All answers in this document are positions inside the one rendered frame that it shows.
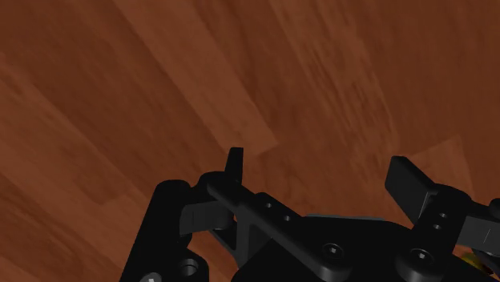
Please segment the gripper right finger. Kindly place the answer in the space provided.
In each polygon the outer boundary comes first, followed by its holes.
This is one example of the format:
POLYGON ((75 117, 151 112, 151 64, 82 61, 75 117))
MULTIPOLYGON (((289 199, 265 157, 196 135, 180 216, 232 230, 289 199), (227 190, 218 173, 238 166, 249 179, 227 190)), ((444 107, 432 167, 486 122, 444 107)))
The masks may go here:
POLYGON ((413 224, 395 259, 405 282, 500 282, 500 198, 477 203, 396 155, 385 188, 413 224))

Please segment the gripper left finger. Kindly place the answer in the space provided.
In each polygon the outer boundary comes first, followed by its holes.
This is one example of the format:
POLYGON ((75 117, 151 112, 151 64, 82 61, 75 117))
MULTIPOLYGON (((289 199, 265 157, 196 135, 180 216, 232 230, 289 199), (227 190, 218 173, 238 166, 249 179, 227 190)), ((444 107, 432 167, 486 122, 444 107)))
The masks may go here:
POLYGON ((238 270, 232 282, 345 282, 347 251, 325 238, 323 218, 302 217, 242 184, 244 151, 233 147, 223 171, 191 186, 165 180, 153 191, 119 282, 210 282, 207 261, 188 245, 210 232, 238 270))

